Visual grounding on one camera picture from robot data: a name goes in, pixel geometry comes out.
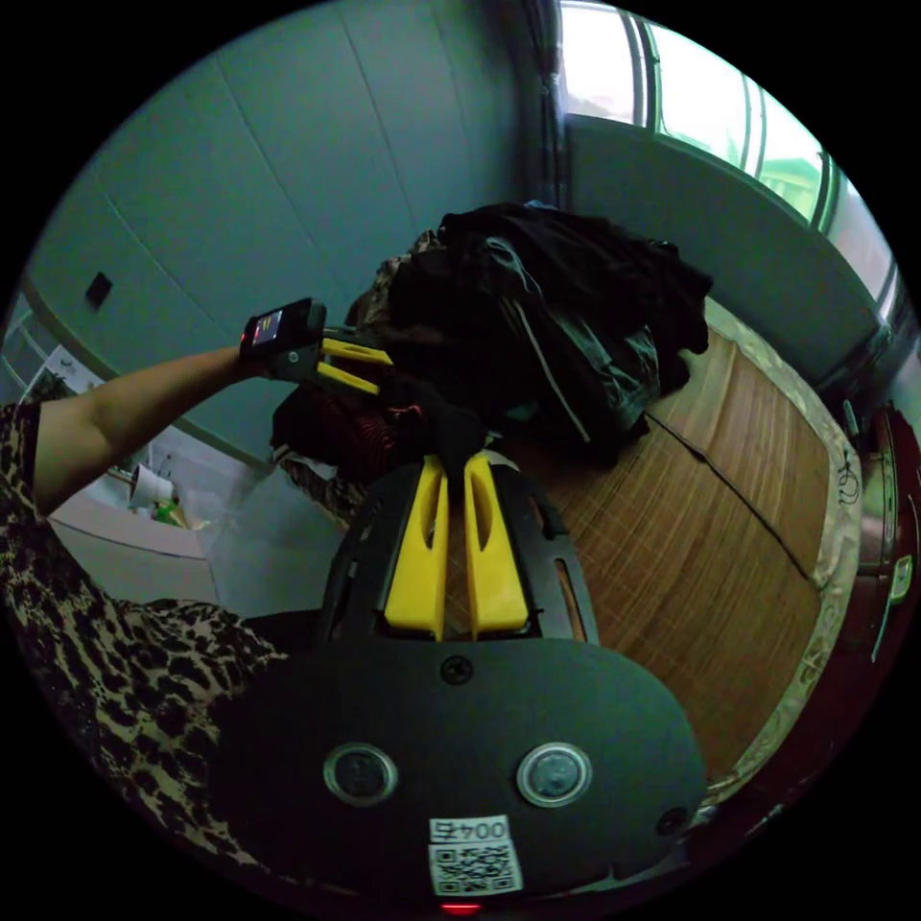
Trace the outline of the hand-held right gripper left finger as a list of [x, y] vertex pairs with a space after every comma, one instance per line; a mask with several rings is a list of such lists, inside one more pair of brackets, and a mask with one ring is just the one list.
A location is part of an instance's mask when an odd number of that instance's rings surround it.
[[448, 544], [447, 478], [440, 461], [428, 456], [415, 487], [384, 607], [389, 627], [424, 633], [437, 641], [443, 638]]

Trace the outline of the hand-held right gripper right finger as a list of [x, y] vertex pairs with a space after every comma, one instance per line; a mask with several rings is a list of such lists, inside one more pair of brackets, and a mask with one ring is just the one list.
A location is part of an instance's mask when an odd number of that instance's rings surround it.
[[488, 455], [467, 462], [463, 485], [472, 637], [519, 631], [529, 611]]

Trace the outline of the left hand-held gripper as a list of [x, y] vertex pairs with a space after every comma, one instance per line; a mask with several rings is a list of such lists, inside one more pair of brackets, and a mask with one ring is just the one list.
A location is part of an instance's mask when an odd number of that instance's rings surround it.
[[292, 384], [317, 377], [328, 388], [345, 388], [370, 396], [380, 394], [378, 384], [340, 367], [320, 363], [321, 351], [329, 360], [393, 366], [385, 350], [356, 340], [323, 336], [311, 339], [282, 338], [263, 344], [263, 375], [270, 381]]

